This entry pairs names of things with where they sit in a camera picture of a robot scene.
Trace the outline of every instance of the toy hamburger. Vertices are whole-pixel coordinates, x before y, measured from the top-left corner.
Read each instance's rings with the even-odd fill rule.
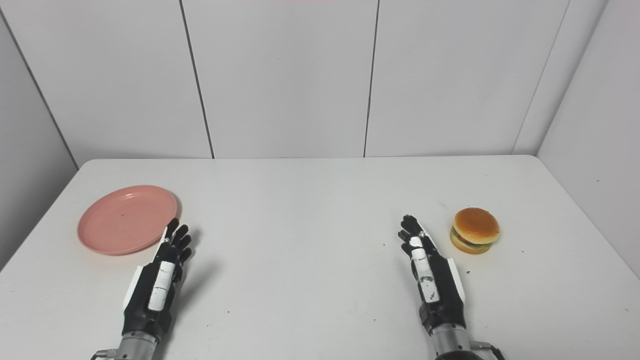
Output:
[[[491,248],[500,234],[498,221],[480,208],[460,210],[453,219],[451,242],[467,254],[482,254]]]

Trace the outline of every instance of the robotic hand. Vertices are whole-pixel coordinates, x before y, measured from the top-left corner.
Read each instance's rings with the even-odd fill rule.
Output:
[[[500,350],[489,343],[469,341],[465,323],[465,291],[453,259],[440,255],[418,220],[405,215],[398,233],[411,258],[411,270],[422,299],[420,320],[433,341],[436,360],[482,360],[471,350],[488,349],[498,360]]]
[[[92,360],[151,360],[153,357],[156,346],[171,326],[171,307],[182,280],[182,266],[192,254],[188,247],[191,243],[191,236],[187,235],[189,228],[187,225],[178,228],[178,225],[177,218],[171,220],[153,261],[139,266],[133,275],[123,304],[120,346],[98,351]]]

